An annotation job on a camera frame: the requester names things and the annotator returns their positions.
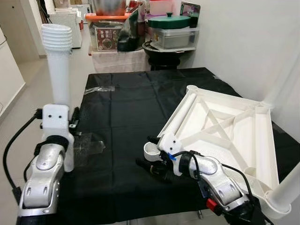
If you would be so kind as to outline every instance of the white drawer unit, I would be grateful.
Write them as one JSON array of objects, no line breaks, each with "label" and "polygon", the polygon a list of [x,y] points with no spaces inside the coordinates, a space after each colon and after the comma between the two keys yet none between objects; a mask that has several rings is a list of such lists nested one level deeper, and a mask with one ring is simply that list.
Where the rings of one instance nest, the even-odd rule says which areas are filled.
[{"label": "white drawer unit", "polygon": [[89,4],[83,4],[83,5],[71,5],[72,8],[77,8],[78,11],[81,12],[81,20],[83,20],[83,23],[88,23],[85,19],[85,14],[91,13],[91,8]]}]

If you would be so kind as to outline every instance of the white plastic tray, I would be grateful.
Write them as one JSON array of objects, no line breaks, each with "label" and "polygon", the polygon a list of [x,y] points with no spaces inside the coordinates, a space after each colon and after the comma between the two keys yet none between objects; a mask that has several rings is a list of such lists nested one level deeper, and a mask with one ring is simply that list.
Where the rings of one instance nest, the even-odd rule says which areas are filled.
[{"label": "white plastic tray", "polygon": [[[158,136],[174,127],[185,150],[198,151],[242,170],[261,200],[279,185],[270,108],[260,102],[189,85]],[[243,178],[224,170],[247,193]]]}]

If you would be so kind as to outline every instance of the silver pot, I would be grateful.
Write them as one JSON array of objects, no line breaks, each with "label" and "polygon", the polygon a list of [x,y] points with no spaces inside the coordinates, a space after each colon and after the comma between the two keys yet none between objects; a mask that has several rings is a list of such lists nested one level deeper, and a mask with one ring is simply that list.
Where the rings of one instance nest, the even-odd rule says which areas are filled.
[{"label": "silver pot", "polygon": [[124,15],[126,0],[92,0],[97,15]]}]

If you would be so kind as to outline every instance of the floor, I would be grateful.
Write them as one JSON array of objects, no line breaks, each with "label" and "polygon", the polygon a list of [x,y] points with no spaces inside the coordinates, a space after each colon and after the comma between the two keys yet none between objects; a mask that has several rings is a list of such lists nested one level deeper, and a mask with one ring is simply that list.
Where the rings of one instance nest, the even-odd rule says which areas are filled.
[{"label": "floor", "polygon": [[[70,84],[72,108],[79,106],[82,100],[88,74],[94,73],[92,59],[88,56],[90,37],[87,26],[82,32],[82,47],[74,49],[70,56]],[[0,124],[0,155],[9,139],[32,116],[34,109],[53,101],[47,60],[39,60],[19,65],[26,82],[26,89],[17,100],[9,115]],[[39,121],[33,122],[15,141],[8,155],[10,174],[17,186],[24,186],[23,170],[33,156],[37,143],[40,142],[42,130]],[[4,171],[0,169],[0,224],[11,225],[16,221],[17,204]],[[196,225],[226,224],[222,217],[214,216],[209,210],[203,211],[203,220],[199,220],[196,212],[186,212],[157,217],[132,220],[132,225]]]}]

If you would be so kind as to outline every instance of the metal container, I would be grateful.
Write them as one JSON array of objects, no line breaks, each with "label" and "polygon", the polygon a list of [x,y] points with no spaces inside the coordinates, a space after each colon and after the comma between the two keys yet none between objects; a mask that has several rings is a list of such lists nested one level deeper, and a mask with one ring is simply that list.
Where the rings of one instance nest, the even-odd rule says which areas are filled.
[{"label": "metal container", "polygon": [[54,0],[55,8],[69,8],[70,0]]},{"label": "metal container", "polygon": [[124,15],[126,0],[91,0],[96,15]]}]

